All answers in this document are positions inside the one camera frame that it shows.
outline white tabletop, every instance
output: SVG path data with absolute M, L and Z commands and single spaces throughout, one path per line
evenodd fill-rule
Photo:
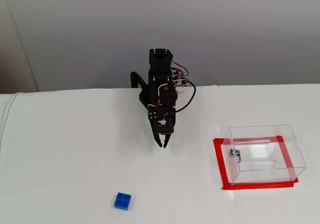
M 17 96 L 0 154 L 0 223 L 319 223 L 320 85 L 199 87 L 166 149 L 153 140 L 139 92 Z M 0 113 L 8 99 L 0 95 Z M 307 165 L 299 183 L 222 191 L 213 138 L 267 124 L 292 124 Z M 132 195 L 129 211 L 113 207 L 117 192 Z
M 140 89 L 20 94 L 2 142 L 0 223 L 234 223 L 213 147 L 213 89 L 199 87 L 177 113 L 166 149 Z M 118 192 L 132 195 L 129 211 L 113 207 Z

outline blue block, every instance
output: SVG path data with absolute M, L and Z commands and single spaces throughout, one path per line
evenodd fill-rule
M 114 207 L 128 211 L 130 201 L 131 201 L 131 195 L 118 193 L 115 199 Z

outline white wall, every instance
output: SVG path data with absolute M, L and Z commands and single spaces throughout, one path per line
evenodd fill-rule
M 320 0 L 7 0 L 40 90 L 129 87 L 149 48 L 196 85 L 320 83 Z
M 6 0 L 0 0 L 0 93 L 37 90 Z

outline transparent box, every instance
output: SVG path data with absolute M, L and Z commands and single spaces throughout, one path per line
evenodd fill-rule
M 306 168 L 291 125 L 230 127 L 222 150 L 231 185 L 292 182 Z

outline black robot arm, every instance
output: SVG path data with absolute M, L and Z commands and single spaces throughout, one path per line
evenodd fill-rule
M 174 132 L 176 113 L 185 109 L 191 103 L 196 93 L 194 84 L 186 79 L 189 74 L 188 71 L 181 65 L 173 62 L 172 58 L 173 56 L 168 49 L 150 49 L 148 84 L 136 72 L 131 73 L 131 87 L 138 88 L 138 85 L 140 85 L 142 88 L 139 99 L 148 110 L 148 119 L 151 124 L 152 133 L 160 147 L 162 147 L 162 143 L 159 134 L 165 135 L 164 148 Z M 184 75 L 180 69 L 171 67 L 172 63 L 185 69 L 187 74 Z M 193 95 L 186 106 L 176 110 L 174 108 L 178 98 L 176 87 L 182 86 L 185 88 L 188 83 L 194 87 Z

